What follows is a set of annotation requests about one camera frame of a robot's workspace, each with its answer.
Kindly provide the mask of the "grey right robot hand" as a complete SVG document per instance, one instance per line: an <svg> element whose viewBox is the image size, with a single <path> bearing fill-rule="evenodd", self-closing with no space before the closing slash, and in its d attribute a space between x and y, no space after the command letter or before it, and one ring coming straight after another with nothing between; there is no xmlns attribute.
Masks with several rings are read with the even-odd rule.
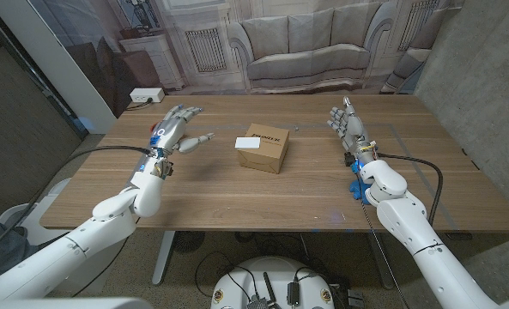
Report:
<svg viewBox="0 0 509 309"><path fill-rule="evenodd" d="M366 165L377 160L375 142L371 142L361 119L356 115L348 96L343 97L343 109L333 107L327 121L342 141L345 152Z"/></svg>

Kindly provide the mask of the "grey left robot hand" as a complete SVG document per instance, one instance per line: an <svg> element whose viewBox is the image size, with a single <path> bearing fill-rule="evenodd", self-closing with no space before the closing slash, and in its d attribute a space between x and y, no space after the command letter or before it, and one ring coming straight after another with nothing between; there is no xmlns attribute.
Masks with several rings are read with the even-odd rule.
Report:
<svg viewBox="0 0 509 309"><path fill-rule="evenodd" d="M200 144L206 143L214 137L214 133L183 139L186 124L198 113L202 107L183 108L182 105L174 106L169 110L162 121L152 129L149 146L152 148L152 156L167 158L175 150L181 154L194 151Z"/></svg>

